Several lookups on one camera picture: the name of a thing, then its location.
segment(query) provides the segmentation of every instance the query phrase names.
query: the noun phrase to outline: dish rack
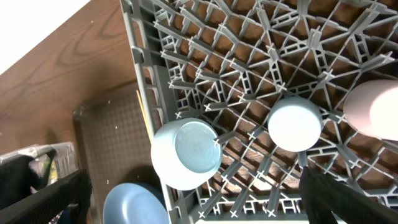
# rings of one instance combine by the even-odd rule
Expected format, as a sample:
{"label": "dish rack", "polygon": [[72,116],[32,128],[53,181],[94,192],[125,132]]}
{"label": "dish rack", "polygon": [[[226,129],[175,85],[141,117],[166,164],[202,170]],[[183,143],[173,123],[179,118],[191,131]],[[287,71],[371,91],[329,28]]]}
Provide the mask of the dish rack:
{"label": "dish rack", "polygon": [[[393,4],[121,0],[149,134],[197,117],[223,147],[220,169],[199,188],[162,185],[170,222],[307,220],[303,166],[398,209],[398,142],[362,136],[342,112],[360,83],[398,80]],[[322,135],[305,152],[278,148],[267,132],[269,110],[288,96],[322,113]]]}

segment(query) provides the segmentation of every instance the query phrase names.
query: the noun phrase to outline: plastic grid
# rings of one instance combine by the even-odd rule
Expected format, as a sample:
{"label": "plastic grid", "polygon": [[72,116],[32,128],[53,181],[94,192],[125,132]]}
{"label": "plastic grid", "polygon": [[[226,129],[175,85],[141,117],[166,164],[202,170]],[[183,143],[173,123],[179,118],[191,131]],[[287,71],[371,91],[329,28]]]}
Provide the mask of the plastic grid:
{"label": "plastic grid", "polygon": [[[211,179],[204,188],[199,187],[193,192],[178,191],[178,200],[169,198],[167,208],[172,223],[178,217],[189,222],[195,222],[199,218],[205,220],[234,218],[240,220],[249,218],[251,220],[305,220],[306,215],[300,205],[300,195],[289,194],[284,186],[288,179],[289,181],[293,180],[293,182],[299,181],[299,167],[303,166],[318,167],[324,173],[332,175],[336,180],[349,185],[358,192],[375,198],[379,203],[395,209],[398,207],[397,177],[376,166],[384,151],[398,154],[398,143],[379,139],[381,145],[374,151],[373,156],[364,158],[354,153],[349,145],[350,141],[358,135],[358,132],[350,131],[349,134],[343,134],[340,128],[341,124],[347,123],[345,115],[341,112],[341,106],[347,94],[360,82],[362,76],[372,74],[377,78],[398,80],[396,75],[378,70],[383,65],[396,61],[393,54],[398,51],[398,44],[391,40],[393,35],[397,35],[398,15],[396,11],[377,1],[358,0],[348,2],[340,0],[336,2],[328,17],[321,17],[308,13],[310,1],[298,1],[296,5],[291,4],[290,1],[288,4],[284,4],[283,1],[256,1],[247,14],[242,15],[235,10],[237,0],[231,1],[229,4],[223,0],[174,2],[152,0],[152,2],[155,6],[148,3],[138,6],[138,3],[136,3],[136,7],[140,7],[142,11],[154,13],[155,21],[153,23],[144,21],[144,24],[159,30],[158,40],[162,46],[160,55],[165,59],[169,71],[169,87],[175,90],[174,95],[177,98],[178,111],[175,113],[177,119],[193,116],[202,118],[221,133],[215,139],[215,144],[220,144],[226,149],[231,141],[235,141],[243,148],[238,157],[236,154],[230,153],[229,150],[224,150],[223,163],[227,166],[221,166],[218,174],[216,174],[218,178],[215,179],[221,180],[218,187],[215,187],[217,184]],[[350,4],[363,9],[362,13],[349,27],[332,19],[332,15],[341,4]],[[201,5],[206,6],[205,18],[196,14]],[[272,15],[267,13],[268,5],[274,7]],[[134,11],[133,2],[127,2],[125,7],[132,7]],[[210,25],[213,11],[219,11],[225,15],[218,26]],[[183,17],[181,29],[175,27],[174,20],[177,17]],[[228,26],[228,21],[232,17],[243,20],[239,32],[235,32]],[[316,28],[310,28],[308,21],[315,21],[320,25]],[[301,22],[305,24],[307,33],[305,39],[294,35],[295,29]],[[367,34],[367,30],[391,22],[394,25],[386,37]],[[196,35],[188,37],[187,31],[192,24],[199,27],[199,31]],[[243,41],[250,25],[263,29],[255,44]],[[336,35],[324,37],[323,32],[328,28],[333,28],[339,32]],[[211,45],[201,40],[204,31],[207,29],[215,33]],[[134,31],[127,27],[127,32]],[[284,38],[281,45],[277,46],[272,42],[273,34],[278,34]],[[216,49],[222,36],[233,43],[231,49],[225,54]],[[343,40],[343,44],[339,50],[325,49],[325,45],[341,40]],[[266,49],[262,47],[264,41],[266,42]],[[188,42],[187,54],[181,51],[183,42]],[[369,43],[377,43],[376,49],[370,50]],[[234,53],[239,45],[251,49],[251,53],[245,62],[235,57]],[[354,58],[345,56],[344,51],[348,47],[351,47],[352,52],[354,52]],[[196,62],[194,58],[197,50],[205,54],[200,63]],[[304,55],[298,64],[291,63],[286,59],[302,52],[304,52]],[[252,62],[256,54],[265,56],[265,59]],[[316,73],[302,68],[310,54],[314,56]],[[222,60],[217,72],[211,71],[207,67],[211,57]],[[339,61],[352,69],[347,72],[334,71],[333,66]],[[285,77],[281,69],[282,65],[293,68],[290,77]],[[188,67],[194,68],[194,77],[187,74]],[[306,76],[306,80],[311,81],[304,84],[295,84],[294,79],[299,73]],[[354,78],[347,86],[334,82],[339,78],[348,76]],[[260,80],[259,84],[252,82],[254,78]],[[273,91],[268,91],[265,94],[260,93],[263,83],[271,84],[274,87]],[[343,93],[338,101],[330,95],[330,91],[328,91],[330,87]],[[317,105],[322,112],[324,126],[329,125],[330,129],[334,131],[334,139],[321,136],[318,142],[321,144],[316,144],[307,152],[298,153],[290,164],[284,164],[277,158],[276,155],[282,149],[279,149],[276,145],[273,144],[270,148],[263,147],[263,150],[258,148],[256,141],[259,136],[268,135],[268,116],[265,116],[262,122],[251,119],[246,114],[251,104],[257,103],[269,111],[272,105],[283,97],[294,95],[314,100],[319,91],[322,91],[325,96],[325,104],[317,103]],[[156,102],[157,107],[164,106],[159,106],[161,103],[158,98]],[[235,109],[238,105],[244,105],[243,109]],[[229,128],[219,122],[225,111],[229,111],[229,114],[236,117],[236,120],[232,120],[232,125],[229,125]],[[241,132],[238,131],[241,123],[247,123],[251,127],[246,133],[247,138],[242,138]],[[255,153],[262,158],[255,170],[244,161],[245,155],[248,153]],[[325,156],[328,158],[326,162],[320,162],[317,159]],[[345,172],[337,172],[333,168],[339,159]],[[282,172],[282,177],[277,181],[270,181],[271,169],[274,166]],[[251,176],[250,183],[244,184],[241,179],[237,178],[236,174],[241,169],[244,169]],[[370,171],[376,171],[379,175],[391,179],[391,186],[387,189],[362,189],[358,182]],[[252,190],[252,186],[259,181],[269,187],[267,195],[257,195]],[[240,189],[237,196],[230,197],[228,194],[224,194],[225,190],[231,185]],[[171,196],[168,187],[165,186],[164,192],[166,198]],[[195,203],[191,205],[192,197],[197,197],[198,205]]]}

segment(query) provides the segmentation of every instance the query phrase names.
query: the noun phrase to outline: pink cup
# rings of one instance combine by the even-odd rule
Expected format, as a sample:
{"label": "pink cup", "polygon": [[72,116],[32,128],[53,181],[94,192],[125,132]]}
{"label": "pink cup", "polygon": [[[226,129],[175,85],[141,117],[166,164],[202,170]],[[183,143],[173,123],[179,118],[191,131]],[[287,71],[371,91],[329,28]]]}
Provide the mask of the pink cup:
{"label": "pink cup", "polygon": [[398,141],[398,80],[358,85],[347,96],[344,113],[361,134]]}

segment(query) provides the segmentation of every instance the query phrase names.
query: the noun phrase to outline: brown wood grain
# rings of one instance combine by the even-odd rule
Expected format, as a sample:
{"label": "brown wood grain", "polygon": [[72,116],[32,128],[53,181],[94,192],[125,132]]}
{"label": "brown wood grain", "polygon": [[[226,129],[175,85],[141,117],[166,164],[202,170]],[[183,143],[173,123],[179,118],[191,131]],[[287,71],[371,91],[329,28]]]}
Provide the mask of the brown wood grain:
{"label": "brown wood grain", "polygon": [[0,154],[74,141],[75,108],[135,79],[119,1],[90,1],[0,76]]}

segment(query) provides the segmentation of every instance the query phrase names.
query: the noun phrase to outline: textured mat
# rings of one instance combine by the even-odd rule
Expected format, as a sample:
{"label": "textured mat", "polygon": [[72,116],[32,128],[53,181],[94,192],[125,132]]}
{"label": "textured mat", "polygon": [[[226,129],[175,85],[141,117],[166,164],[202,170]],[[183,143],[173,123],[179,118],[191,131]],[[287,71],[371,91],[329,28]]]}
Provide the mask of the textured mat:
{"label": "textured mat", "polygon": [[118,184],[143,182],[161,192],[137,88],[124,86],[85,103],[74,115],[78,151],[93,183],[92,213],[101,222],[105,198]]}

